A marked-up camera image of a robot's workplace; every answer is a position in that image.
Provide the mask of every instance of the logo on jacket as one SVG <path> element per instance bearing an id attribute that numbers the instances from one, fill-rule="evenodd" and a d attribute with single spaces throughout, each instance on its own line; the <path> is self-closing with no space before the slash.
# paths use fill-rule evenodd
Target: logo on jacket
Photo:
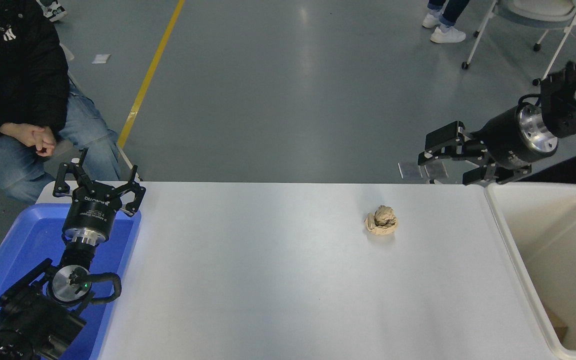
<path id="1" fill-rule="evenodd" d="M 4 41 L 11 41 L 17 38 L 17 35 L 12 33 L 12 28 L 8 28 L 4 33 Z"/>

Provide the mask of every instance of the gray epoxy floor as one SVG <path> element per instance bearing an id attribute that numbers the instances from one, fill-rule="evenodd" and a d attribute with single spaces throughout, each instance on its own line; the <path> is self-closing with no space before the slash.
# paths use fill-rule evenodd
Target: gray epoxy floor
<path id="1" fill-rule="evenodd" d="M 178 2 L 62 4 L 71 73 L 120 132 Z M 471 2 L 457 27 L 472 34 L 489 4 Z M 416 161 L 426 133 L 478 130 L 537 90 L 562 36 L 533 52 L 540 30 L 496 17 L 463 71 L 474 38 L 430 42 L 425 13 L 423 0 L 186 0 L 125 152 L 149 181 L 414 182 L 397 164 Z M 567 60 L 574 37 L 553 69 Z M 574 155 L 576 136 L 534 168 Z M 462 167 L 446 167 L 459 182 Z M 0 194 L 0 241 L 21 209 Z"/>

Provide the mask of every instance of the jeans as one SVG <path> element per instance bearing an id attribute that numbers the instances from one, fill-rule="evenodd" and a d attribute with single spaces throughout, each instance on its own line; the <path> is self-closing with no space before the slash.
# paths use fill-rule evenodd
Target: jeans
<path id="1" fill-rule="evenodd" d="M 108 129 L 94 103 L 70 83 L 66 125 L 57 141 L 66 139 L 77 150 L 87 148 L 84 168 L 91 180 L 116 181 L 121 171 L 117 161 L 117 133 Z M 14 137 L 0 136 L 0 188 L 26 204 L 34 204 L 44 187 L 55 178 L 44 171 L 45 157 Z"/>
<path id="2" fill-rule="evenodd" d="M 446 0 L 430 0 L 428 1 L 428 9 L 441 10 L 445 2 Z M 459 16 L 464 12 L 469 2 L 470 0 L 448 1 L 446 9 L 443 10 L 443 13 L 439 17 L 439 22 L 446 25 L 446 27 L 454 27 L 455 22 L 457 22 L 457 19 L 459 19 Z"/>

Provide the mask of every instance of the white container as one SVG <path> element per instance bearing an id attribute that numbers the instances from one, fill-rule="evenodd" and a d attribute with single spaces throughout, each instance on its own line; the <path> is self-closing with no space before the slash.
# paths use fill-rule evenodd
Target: white container
<path id="1" fill-rule="evenodd" d="M 576 185 L 492 184 L 486 196 L 548 347 L 576 360 Z M 544 305 L 568 326 L 563 345 Z"/>

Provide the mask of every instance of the crumpled paper ball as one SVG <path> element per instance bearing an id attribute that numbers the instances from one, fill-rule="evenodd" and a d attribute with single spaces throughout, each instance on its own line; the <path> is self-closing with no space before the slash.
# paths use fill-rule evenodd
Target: crumpled paper ball
<path id="1" fill-rule="evenodd" d="M 375 235 L 390 235 L 400 224 L 392 207 L 381 205 L 374 214 L 368 214 L 363 221 L 366 229 Z"/>

